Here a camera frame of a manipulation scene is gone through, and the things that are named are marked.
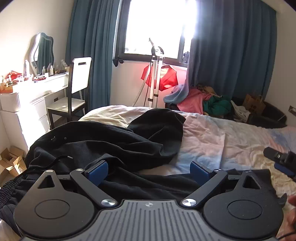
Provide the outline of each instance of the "wall socket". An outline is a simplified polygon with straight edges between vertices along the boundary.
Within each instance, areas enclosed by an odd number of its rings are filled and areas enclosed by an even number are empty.
[[[296,116],[296,108],[290,105],[289,112],[292,113],[294,116]]]

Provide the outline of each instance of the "window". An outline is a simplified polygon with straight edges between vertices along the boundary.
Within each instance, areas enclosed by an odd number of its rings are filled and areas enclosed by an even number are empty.
[[[197,19],[196,0],[123,0],[115,56],[118,59],[151,59],[151,43],[164,51],[164,63],[184,66]]]

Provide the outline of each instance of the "triangular cutout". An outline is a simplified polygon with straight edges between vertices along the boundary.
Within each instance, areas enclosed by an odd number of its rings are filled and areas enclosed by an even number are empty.
[[[244,188],[251,188],[251,189],[260,189],[260,186],[254,180],[254,178],[252,178],[250,176],[246,177],[243,187]]]
[[[52,180],[52,176],[48,175],[42,183],[39,185],[38,189],[42,188],[53,188],[54,187],[54,181]]]

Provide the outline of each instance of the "chair backrest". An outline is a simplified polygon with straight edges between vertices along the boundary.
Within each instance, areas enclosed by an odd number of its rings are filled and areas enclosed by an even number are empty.
[[[91,67],[91,57],[73,59],[72,90],[75,93],[85,89],[89,82],[89,70]]]

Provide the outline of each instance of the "bed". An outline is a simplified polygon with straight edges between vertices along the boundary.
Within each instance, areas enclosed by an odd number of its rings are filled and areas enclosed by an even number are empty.
[[[99,121],[127,127],[148,107],[107,106],[95,109],[80,121]],[[296,194],[296,183],[274,168],[274,162],[263,155],[266,147],[280,152],[296,152],[296,128],[265,129],[235,121],[213,118],[196,113],[177,111],[186,118],[180,151],[173,160],[160,167],[142,170],[143,174],[172,175],[189,173],[189,166],[196,160],[204,166],[223,170],[269,169],[271,181],[278,196]],[[286,214],[293,207],[286,204]]]

